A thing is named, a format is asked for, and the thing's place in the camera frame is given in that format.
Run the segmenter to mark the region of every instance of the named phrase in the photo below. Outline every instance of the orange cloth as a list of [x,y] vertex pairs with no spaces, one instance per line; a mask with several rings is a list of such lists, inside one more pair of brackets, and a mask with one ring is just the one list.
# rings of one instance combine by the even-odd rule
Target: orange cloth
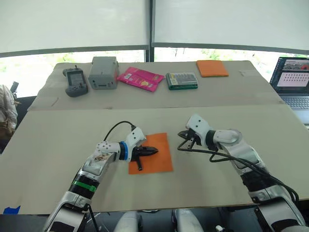
[[198,60],[197,67],[202,77],[228,76],[228,72],[220,60]]
[[147,141],[142,146],[153,146],[159,151],[151,156],[140,157],[143,170],[139,171],[136,162],[129,163],[129,174],[172,172],[172,160],[166,133],[146,135]]

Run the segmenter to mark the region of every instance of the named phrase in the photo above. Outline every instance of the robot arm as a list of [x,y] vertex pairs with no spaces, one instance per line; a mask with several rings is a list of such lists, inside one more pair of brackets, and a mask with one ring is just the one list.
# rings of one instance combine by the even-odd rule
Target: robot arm
[[292,200],[297,194],[289,195],[285,189],[287,186],[269,174],[262,159],[238,130],[213,130],[199,115],[193,115],[186,128],[188,130],[179,135],[191,141],[189,147],[192,148],[196,142],[212,151],[221,149],[226,152],[226,157],[230,157],[226,160],[231,160],[252,201],[259,204],[255,212],[263,227],[268,226],[270,231],[282,231],[288,227],[306,225]]
[[51,232],[79,232],[84,229],[87,211],[91,199],[97,190],[110,163],[124,160],[137,161],[141,149],[146,155],[157,152],[154,147],[139,147],[146,140],[140,128],[136,127],[125,142],[110,143],[102,141],[97,144],[94,153],[88,157],[84,165],[77,172],[68,191],[50,214],[44,226],[44,231]]

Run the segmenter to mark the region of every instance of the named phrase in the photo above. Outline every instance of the laptop screen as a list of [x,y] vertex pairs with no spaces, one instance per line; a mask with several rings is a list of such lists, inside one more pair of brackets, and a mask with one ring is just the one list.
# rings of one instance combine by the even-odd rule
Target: laptop screen
[[270,84],[277,93],[309,95],[309,58],[280,57]]

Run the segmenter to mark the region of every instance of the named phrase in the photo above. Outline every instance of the pink snack bag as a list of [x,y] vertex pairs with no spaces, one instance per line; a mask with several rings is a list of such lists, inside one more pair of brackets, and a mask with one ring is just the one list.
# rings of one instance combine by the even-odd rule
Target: pink snack bag
[[158,83],[163,79],[163,75],[158,75],[133,67],[129,67],[124,74],[119,75],[117,78],[119,81],[151,92],[155,92]]

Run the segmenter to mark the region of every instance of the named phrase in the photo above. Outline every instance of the black cable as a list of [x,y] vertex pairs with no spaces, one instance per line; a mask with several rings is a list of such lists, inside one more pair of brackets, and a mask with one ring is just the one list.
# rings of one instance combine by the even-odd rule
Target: black cable
[[[299,196],[297,194],[297,192],[292,189],[291,187],[285,185],[283,182],[281,182],[279,179],[275,178],[274,176],[272,176],[270,173],[268,173],[267,171],[265,171],[264,169],[262,169],[261,167],[257,166],[256,164],[246,160],[246,159],[239,159],[224,153],[219,153],[216,151],[207,151],[207,150],[199,150],[199,149],[186,149],[186,148],[181,148],[188,140],[184,140],[178,147],[177,149],[180,151],[189,151],[189,152],[199,152],[199,153],[207,153],[207,154],[212,154],[210,157],[210,162],[223,162],[223,161],[237,161],[239,163],[242,163],[243,165],[245,165],[246,167],[251,168],[254,172],[257,172],[258,174],[260,174],[261,176],[263,176],[264,178],[269,178],[272,181],[274,181],[276,184],[284,187],[287,192],[289,193],[292,201],[294,203],[297,203],[299,201]],[[213,159],[215,155],[218,156],[222,156],[225,157],[224,159]]]
[[94,226],[95,226],[96,232],[99,232],[98,225],[97,225],[97,222],[96,222],[96,218],[95,218],[95,216],[94,216],[94,214],[93,214],[91,205],[88,205],[88,209],[89,209],[90,216],[91,216],[91,218],[92,218],[93,224],[94,224]]
[[129,121],[121,121],[121,122],[118,122],[116,123],[106,134],[105,138],[103,141],[106,141],[107,137],[110,135],[110,133],[112,132],[112,130],[115,129],[115,127],[117,127],[119,124],[122,124],[122,123],[127,123],[127,124],[130,124],[131,125],[131,130],[134,130],[136,128],[136,126],[134,126],[132,123],[130,123]]

